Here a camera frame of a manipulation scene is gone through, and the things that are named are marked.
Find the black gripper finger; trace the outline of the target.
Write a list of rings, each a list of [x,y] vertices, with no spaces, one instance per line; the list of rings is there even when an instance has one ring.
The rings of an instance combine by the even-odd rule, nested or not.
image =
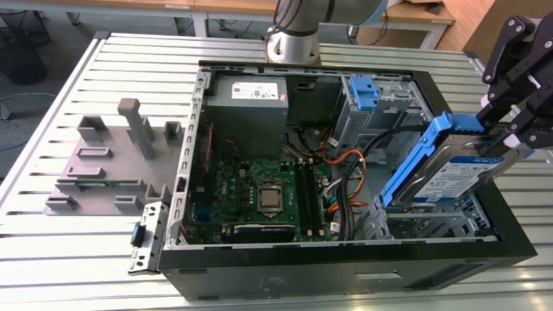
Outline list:
[[[552,148],[552,35],[536,34],[528,55],[510,72],[513,86],[529,82],[523,92],[525,106],[511,122],[504,145],[531,149]]]
[[[531,52],[532,42],[528,38],[535,30],[531,19],[513,16],[506,21],[499,34],[482,78],[488,85],[488,92],[483,96],[478,119],[487,130],[494,128],[511,112],[512,106],[520,104],[535,89],[532,82],[524,78],[516,81],[508,78],[510,71]]]

